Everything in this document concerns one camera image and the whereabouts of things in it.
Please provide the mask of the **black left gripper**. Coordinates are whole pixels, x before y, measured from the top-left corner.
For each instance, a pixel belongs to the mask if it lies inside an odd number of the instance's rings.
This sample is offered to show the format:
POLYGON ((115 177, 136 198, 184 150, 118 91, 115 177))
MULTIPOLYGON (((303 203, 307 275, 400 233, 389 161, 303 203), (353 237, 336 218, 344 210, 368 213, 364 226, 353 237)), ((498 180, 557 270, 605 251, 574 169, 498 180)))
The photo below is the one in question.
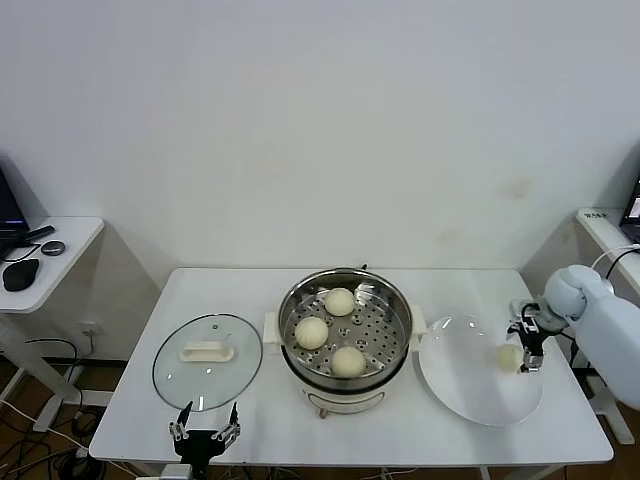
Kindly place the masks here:
POLYGON ((228 424, 219 432, 216 430, 187 431, 186 425, 192 406, 193 402, 190 401, 180 411, 177 420, 169 423, 169 433, 180 462, 190 465, 193 470, 205 470, 214 457, 225 452, 224 441, 235 441, 240 435, 237 403, 233 404, 228 424))

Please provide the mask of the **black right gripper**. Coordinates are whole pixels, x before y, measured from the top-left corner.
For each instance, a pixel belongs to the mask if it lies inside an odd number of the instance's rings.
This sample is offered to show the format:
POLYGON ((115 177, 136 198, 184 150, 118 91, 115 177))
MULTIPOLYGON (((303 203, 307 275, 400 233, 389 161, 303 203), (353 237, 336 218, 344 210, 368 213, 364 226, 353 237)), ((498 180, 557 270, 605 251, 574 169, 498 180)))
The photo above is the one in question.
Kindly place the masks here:
POLYGON ((516 324, 510 324, 506 331, 505 340, 507 342, 521 341, 523 347, 528 351, 523 355, 523 361, 520 366, 521 373, 538 372, 543 364, 544 354, 543 343, 549 337, 549 332, 537 325, 533 319, 523 319, 520 322, 521 327, 516 324))

